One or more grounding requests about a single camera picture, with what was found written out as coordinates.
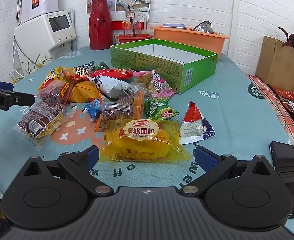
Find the brown noodle snack pack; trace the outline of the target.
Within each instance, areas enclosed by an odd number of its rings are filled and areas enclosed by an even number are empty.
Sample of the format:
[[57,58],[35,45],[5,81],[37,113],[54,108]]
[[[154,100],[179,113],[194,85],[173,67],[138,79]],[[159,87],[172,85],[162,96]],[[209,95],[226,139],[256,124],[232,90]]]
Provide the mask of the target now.
[[13,130],[32,142],[35,150],[39,151],[54,131],[73,113],[74,109],[69,106],[38,101],[13,127]]

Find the red white triangular snack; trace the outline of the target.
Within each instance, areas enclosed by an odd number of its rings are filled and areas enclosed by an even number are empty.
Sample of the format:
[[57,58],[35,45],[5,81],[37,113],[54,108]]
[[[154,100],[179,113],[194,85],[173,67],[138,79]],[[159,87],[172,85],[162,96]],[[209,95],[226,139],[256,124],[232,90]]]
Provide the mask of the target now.
[[180,128],[180,144],[193,144],[215,135],[212,125],[202,115],[199,108],[190,100]]

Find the yellow egg cake bag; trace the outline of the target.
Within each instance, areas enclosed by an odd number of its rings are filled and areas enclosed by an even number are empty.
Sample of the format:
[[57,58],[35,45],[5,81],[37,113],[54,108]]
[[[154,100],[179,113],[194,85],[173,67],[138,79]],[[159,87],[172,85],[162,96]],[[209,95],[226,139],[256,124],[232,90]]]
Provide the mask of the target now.
[[56,67],[55,69],[52,69],[46,78],[43,80],[43,82],[38,87],[38,90],[41,90],[45,88],[48,84],[50,84],[54,80],[64,81],[66,82],[67,79],[65,78],[63,72],[69,70],[67,67]]

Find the yellow soft bread pack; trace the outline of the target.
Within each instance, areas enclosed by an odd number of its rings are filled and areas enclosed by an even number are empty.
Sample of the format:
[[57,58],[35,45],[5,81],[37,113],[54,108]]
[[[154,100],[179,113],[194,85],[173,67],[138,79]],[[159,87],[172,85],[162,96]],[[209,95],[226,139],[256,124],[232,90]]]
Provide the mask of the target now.
[[171,120],[111,120],[100,161],[188,161],[191,154],[180,145],[178,128]]

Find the orange snack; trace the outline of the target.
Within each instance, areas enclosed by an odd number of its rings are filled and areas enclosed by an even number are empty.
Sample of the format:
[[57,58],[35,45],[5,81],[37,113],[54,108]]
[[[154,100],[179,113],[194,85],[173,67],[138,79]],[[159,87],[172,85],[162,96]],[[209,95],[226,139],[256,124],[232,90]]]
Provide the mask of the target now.
[[74,103],[87,103],[99,98],[99,94],[99,90],[91,81],[83,81],[73,86],[68,101]]

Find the clear orange snack pack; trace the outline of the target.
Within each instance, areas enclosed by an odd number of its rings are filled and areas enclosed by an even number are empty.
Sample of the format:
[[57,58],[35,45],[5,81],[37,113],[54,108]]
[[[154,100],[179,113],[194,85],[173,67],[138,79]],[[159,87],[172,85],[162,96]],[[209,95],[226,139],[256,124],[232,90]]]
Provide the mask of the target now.
[[144,108],[144,90],[127,95],[115,102],[101,99],[101,114],[95,124],[94,131],[102,132],[111,120],[140,119]]

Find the green snack packet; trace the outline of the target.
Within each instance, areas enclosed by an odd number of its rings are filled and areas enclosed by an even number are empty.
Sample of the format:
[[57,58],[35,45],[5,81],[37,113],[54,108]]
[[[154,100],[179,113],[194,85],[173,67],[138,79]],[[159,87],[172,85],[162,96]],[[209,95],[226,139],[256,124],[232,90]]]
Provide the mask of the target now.
[[169,120],[180,114],[179,111],[169,106],[169,97],[146,99],[144,111],[150,120]]

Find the white blue snack bag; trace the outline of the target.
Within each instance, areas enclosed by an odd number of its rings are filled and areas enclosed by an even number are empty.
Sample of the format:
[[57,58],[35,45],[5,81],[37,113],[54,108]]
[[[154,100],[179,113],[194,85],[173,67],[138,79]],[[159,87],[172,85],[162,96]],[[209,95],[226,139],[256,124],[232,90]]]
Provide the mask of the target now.
[[140,90],[137,85],[131,85],[123,80],[108,76],[96,76],[88,78],[103,96],[110,100],[118,100]]

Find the red chip bag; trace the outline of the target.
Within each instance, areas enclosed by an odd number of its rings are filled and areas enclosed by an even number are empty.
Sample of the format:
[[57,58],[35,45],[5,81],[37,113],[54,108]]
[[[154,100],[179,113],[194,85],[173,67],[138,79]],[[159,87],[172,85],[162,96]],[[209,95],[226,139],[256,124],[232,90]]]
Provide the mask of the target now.
[[98,69],[91,74],[88,74],[88,77],[97,76],[106,76],[120,80],[128,80],[131,79],[132,73],[126,69]]

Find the pink bean snack bag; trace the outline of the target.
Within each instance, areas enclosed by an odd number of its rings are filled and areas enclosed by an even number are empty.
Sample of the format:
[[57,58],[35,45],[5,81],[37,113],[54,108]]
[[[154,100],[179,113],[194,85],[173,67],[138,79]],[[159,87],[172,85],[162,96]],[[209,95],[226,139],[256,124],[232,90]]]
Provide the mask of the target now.
[[148,96],[152,98],[165,98],[176,94],[167,81],[154,70],[132,72],[132,76],[135,83],[144,86],[148,91]]

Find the red peanut snack bag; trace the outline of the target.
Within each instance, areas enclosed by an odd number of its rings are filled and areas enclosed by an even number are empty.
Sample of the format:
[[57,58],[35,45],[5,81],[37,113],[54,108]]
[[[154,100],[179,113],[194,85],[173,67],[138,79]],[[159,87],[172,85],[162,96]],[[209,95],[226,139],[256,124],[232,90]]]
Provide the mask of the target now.
[[88,98],[80,89],[80,83],[74,81],[68,82],[63,80],[50,79],[43,88],[35,95],[35,98],[47,103],[60,103],[65,105],[68,102],[84,103]]

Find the white water dispenser machine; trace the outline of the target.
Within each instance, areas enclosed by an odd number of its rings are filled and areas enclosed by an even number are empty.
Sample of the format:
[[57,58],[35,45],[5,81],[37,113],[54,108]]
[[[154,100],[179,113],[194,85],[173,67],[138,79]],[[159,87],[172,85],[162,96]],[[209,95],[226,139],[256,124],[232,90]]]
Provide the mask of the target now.
[[41,65],[76,50],[73,11],[57,11],[37,16],[14,29],[20,70],[27,75]]

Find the black smartphone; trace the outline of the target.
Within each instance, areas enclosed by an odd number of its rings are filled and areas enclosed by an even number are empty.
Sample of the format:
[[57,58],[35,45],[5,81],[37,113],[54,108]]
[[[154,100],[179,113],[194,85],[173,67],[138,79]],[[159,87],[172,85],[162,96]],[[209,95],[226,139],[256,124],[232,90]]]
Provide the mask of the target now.
[[293,208],[289,218],[294,218],[294,146],[272,141],[270,143],[270,152],[275,171],[291,193]]

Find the small green wrapped snack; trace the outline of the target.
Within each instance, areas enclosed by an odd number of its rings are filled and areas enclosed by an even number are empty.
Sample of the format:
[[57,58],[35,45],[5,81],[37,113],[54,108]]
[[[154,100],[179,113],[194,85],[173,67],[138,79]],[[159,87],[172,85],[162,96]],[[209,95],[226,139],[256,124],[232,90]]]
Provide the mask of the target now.
[[95,71],[98,71],[98,70],[107,70],[109,69],[108,65],[104,62],[101,62],[101,63],[98,63],[98,64],[95,64],[93,67],[92,67],[92,71],[95,72]]

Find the green cardboard box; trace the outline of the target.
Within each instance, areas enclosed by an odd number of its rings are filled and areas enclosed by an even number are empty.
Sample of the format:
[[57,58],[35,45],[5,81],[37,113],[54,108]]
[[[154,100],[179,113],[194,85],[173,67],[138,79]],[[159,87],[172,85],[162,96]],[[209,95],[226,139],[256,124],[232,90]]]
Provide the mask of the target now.
[[113,67],[154,70],[178,94],[214,75],[218,62],[215,52],[155,38],[112,45],[110,55]]

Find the red envelope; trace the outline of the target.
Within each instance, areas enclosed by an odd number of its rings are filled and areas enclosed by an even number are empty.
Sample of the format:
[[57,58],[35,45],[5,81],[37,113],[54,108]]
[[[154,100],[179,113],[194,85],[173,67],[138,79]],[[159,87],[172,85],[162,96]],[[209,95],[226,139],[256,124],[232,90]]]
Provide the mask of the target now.
[[271,85],[269,85],[269,87],[278,96],[281,96],[282,98],[286,98],[286,99],[289,99],[291,101],[294,101],[294,92],[289,92],[287,90],[283,90],[281,88],[277,88],[277,87],[271,86]]

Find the red thermos jug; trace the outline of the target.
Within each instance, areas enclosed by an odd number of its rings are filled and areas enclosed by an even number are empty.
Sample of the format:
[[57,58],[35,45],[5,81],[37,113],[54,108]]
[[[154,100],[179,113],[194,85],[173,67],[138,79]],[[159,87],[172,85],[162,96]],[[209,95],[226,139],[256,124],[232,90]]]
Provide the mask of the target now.
[[112,18],[107,0],[93,0],[89,18],[91,50],[108,49],[112,45]]

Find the red plastic basket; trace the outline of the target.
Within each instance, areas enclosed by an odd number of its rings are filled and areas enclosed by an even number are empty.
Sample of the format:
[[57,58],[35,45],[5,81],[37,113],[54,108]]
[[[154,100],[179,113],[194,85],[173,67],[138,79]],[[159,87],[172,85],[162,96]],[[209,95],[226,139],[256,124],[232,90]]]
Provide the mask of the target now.
[[119,43],[148,40],[151,38],[153,38],[153,36],[150,34],[137,34],[136,36],[133,36],[133,35],[118,35],[118,36],[116,36],[116,39],[119,41]]

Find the brown cardboard box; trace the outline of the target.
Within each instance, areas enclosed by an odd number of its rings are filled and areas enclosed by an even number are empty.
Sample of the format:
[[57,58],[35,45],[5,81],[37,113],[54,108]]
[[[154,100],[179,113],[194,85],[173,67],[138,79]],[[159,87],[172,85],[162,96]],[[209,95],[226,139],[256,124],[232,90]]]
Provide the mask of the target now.
[[294,92],[294,48],[264,36],[255,75],[268,85]]

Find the orange plastic basin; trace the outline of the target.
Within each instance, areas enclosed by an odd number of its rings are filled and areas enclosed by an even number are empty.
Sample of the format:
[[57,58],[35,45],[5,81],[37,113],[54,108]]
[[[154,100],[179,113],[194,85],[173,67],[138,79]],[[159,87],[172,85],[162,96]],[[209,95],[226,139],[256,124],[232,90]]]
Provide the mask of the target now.
[[209,50],[218,54],[220,57],[223,45],[228,36],[216,33],[202,33],[193,30],[180,28],[167,28],[160,25],[150,27],[154,31],[154,36],[159,40],[166,40],[181,43],[197,48]]

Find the clear glass pitcher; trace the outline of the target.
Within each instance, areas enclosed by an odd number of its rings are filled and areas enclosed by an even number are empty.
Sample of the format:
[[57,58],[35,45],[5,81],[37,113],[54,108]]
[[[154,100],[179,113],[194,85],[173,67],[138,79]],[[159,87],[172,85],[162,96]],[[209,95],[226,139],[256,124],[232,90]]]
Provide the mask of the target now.
[[146,14],[141,13],[138,9],[127,8],[125,11],[124,35],[140,37],[144,34],[146,22]]

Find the steel bowl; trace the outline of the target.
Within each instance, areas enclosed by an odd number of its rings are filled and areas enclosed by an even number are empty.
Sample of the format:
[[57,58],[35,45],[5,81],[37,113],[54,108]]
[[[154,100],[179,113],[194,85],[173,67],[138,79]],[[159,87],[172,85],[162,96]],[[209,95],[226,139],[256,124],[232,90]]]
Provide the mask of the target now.
[[202,33],[208,33],[213,34],[214,30],[212,29],[212,24],[209,21],[203,21],[199,23],[193,31],[202,32]]

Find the blue lidded container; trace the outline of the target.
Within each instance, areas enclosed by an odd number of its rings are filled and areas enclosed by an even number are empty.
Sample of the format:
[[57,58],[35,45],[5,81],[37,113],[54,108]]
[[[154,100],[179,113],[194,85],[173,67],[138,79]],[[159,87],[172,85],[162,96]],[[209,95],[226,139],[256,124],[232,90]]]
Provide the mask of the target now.
[[178,23],[166,23],[163,24],[164,28],[178,28],[178,29],[186,29],[185,24],[178,24]]

